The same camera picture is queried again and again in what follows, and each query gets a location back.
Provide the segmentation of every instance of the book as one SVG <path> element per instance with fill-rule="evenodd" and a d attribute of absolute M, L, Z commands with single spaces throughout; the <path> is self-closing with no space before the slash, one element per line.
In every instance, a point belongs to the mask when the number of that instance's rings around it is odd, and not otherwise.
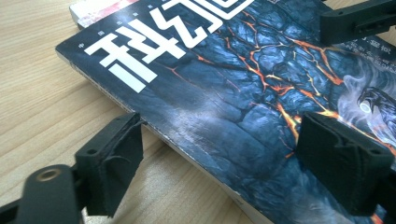
<path fill-rule="evenodd" d="M 318 0 L 139 0 L 56 51 L 254 222 L 372 223 L 381 208 L 348 214 L 293 154 L 307 111 L 396 147 L 391 111 L 369 99 L 392 105 L 396 49 L 372 36 L 323 46 L 327 10 Z"/>

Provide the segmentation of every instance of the black bracket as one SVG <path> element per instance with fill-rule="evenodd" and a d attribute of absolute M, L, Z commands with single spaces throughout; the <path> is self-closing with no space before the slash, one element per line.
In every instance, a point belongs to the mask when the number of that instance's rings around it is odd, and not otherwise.
<path fill-rule="evenodd" d="M 0 207 L 0 223 L 81 223 L 113 217 L 143 160 L 141 119 L 113 119 L 75 155 L 76 164 L 52 165 L 32 173 L 21 198 Z"/>
<path fill-rule="evenodd" d="M 377 35 L 396 24 L 396 0 L 371 0 L 320 16 L 320 42 L 339 44 Z"/>
<path fill-rule="evenodd" d="M 371 216 L 380 204 L 386 221 L 396 220 L 395 158 L 388 149 L 336 119 L 306 113 L 295 152 L 348 213 Z"/>

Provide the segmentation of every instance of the wooden table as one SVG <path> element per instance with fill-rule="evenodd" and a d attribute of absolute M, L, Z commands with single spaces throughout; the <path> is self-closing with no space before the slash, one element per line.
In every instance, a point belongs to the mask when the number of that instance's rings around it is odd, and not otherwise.
<path fill-rule="evenodd" d="M 57 44 L 78 32 L 68 10 L 72 3 L 0 1 L 0 205 L 21 196 L 33 171 L 73 164 L 74 153 L 124 113 L 55 53 Z M 86 222 L 251 223 L 214 181 L 143 132 L 145 159 L 115 218 Z"/>

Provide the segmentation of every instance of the blue book cover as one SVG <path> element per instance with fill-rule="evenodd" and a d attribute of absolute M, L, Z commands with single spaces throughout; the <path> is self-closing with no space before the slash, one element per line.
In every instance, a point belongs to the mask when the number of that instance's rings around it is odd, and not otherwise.
<path fill-rule="evenodd" d="M 306 111 L 396 147 L 395 110 L 381 106 L 396 107 L 396 49 L 377 37 L 323 46 L 328 10 L 319 0 L 139 0 L 56 51 L 273 222 L 373 223 L 380 208 L 351 216 L 293 153 Z"/>

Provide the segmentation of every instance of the book cover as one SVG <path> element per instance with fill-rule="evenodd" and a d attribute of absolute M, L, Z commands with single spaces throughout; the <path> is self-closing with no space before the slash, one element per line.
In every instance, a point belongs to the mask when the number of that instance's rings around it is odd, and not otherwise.
<path fill-rule="evenodd" d="M 273 222 L 377 222 L 380 208 L 349 215 L 293 154 L 306 111 L 396 147 L 394 47 L 377 37 L 321 45 L 326 10 L 318 0 L 139 0 L 56 50 Z"/>

